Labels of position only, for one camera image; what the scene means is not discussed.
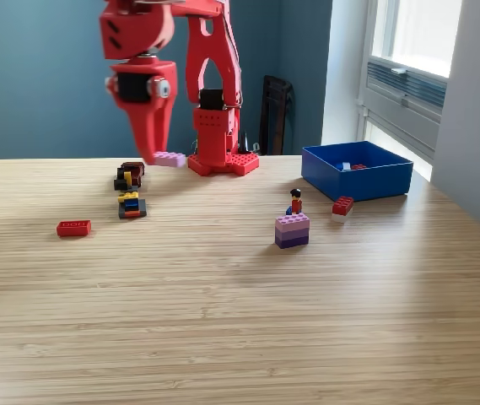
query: lavender lego brick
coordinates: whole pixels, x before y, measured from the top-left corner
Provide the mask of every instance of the lavender lego brick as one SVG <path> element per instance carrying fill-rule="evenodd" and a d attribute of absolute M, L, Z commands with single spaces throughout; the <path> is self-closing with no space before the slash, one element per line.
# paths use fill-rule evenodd
<path fill-rule="evenodd" d="M 186 165 L 186 156 L 184 154 L 175 154 L 173 152 L 157 152 L 154 154 L 155 166 L 182 167 Z"/>
<path fill-rule="evenodd" d="M 309 236 L 309 228 L 290 230 L 289 232 L 281 232 L 279 229 L 275 229 L 275 237 L 279 240 L 298 239 L 305 236 Z"/>
<path fill-rule="evenodd" d="M 275 229 L 281 232 L 290 232 L 293 230 L 304 230 L 309 228 L 310 220 L 304 213 L 295 215 L 284 215 L 275 219 Z"/>
<path fill-rule="evenodd" d="M 309 236 L 302 236 L 301 238 L 289 240 L 280 240 L 277 236 L 275 237 L 275 244 L 281 249 L 288 249 L 289 247 L 307 245 L 308 243 Z"/>

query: blue plastic bin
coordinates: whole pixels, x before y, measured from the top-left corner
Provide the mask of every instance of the blue plastic bin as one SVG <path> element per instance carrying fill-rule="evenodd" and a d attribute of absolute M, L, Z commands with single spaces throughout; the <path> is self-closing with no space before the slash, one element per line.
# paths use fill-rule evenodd
<path fill-rule="evenodd" d="M 367 169 L 336 169 L 342 162 Z M 368 141 L 309 146 L 302 151 L 301 175 L 333 201 L 341 196 L 362 201 L 406 194 L 412 170 L 410 160 Z"/>

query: window blind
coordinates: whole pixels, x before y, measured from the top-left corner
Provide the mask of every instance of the window blind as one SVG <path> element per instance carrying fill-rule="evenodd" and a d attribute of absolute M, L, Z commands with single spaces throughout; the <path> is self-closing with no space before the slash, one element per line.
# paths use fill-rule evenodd
<path fill-rule="evenodd" d="M 444 82 L 409 71 L 394 73 L 391 67 L 377 62 L 367 63 L 367 75 L 394 89 L 401 90 L 406 95 L 414 96 L 440 108 L 444 106 L 446 91 Z"/>

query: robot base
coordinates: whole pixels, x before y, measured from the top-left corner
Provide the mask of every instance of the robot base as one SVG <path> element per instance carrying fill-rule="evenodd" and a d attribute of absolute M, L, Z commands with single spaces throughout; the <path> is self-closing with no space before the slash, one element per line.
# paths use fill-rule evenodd
<path fill-rule="evenodd" d="M 233 154 L 230 163 L 223 167 L 206 166 L 200 163 L 198 156 L 192 154 L 187 159 L 187 166 L 200 176 L 209 176 L 211 173 L 235 173 L 238 176 L 245 176 L 260 165 L 257 154 Z"/>

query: red lego minifigure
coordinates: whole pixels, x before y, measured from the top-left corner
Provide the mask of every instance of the red lego minifigure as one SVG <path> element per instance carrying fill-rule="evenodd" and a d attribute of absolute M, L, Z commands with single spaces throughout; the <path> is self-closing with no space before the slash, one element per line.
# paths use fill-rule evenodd
<path fill-rule="evenodd" d="M 286 215 L 294 215 L 297 213 L 301 213 L 301 190 L 299 188 L 295 188 L 290 191 L 292 195 L 292 205 L 287 209 Z"/>

